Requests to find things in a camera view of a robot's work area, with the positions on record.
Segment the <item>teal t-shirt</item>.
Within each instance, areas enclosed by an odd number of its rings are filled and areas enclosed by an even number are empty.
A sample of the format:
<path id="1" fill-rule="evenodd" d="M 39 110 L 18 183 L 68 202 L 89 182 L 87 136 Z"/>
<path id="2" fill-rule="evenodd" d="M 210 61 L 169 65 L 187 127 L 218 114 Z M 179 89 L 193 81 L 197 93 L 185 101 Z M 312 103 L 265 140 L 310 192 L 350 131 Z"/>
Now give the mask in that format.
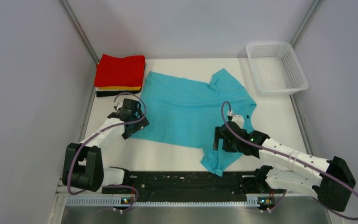
<path id="1" fill-rule="evenodd" d="M 251 117 L 256 102 L 226 69 L 214 73 L 208 83 L 151 71 L 141 99 L 149 125 L 133 138 L 202 149 L 201 164 L 218 176 L 241 157 L 222 148 L 213 150 L 215 128 L 224 124 L 221 112 L 227 111 L 223 102 L 228 101 L 233 112 L 244 118 L 243 129 L 254 129 Z"/>

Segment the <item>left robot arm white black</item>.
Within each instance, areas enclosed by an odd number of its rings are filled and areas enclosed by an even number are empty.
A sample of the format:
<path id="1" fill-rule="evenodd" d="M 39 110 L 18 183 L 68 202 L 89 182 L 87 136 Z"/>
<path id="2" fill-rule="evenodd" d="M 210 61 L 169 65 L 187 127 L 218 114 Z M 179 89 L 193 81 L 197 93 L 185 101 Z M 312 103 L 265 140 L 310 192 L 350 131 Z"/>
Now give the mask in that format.
<path id="1" fill-rule="evenodd" d="M 146 111 L 142 100 L 125 98 L 114 105 L 114 111 L 91 136 L 70 143 L 65 151 L 63 185 L 92 192 L 113 185 L 118 192 L 127 192 L 131 181 L 125 170 L 106 165 L 104 156 L 115 140 L 126 140 L 149 125 Z"/>

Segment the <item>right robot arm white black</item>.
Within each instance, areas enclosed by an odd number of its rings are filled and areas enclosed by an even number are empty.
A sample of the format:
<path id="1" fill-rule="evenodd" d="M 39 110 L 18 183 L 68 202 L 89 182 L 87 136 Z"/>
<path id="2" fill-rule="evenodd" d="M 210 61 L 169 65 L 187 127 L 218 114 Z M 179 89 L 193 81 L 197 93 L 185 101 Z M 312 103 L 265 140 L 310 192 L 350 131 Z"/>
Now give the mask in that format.
<path id="1" fill-rule="evenodd" d="M 345 160 L 336 156 L 328 160 L 299 152 L 265 133 L 247 133 L 232 121 L 215 128 L 214 150 L 218 149 L 219 141 L 223 142 L 225 152 L 254 156 L 263 162 L 251 182 L 258 192 L 294 191 L 317 199 L 333 211 L 346 209 L 352 192 L 331 179 L 335 177 L 351 189 L 355 187 L 356 180 Z"/>

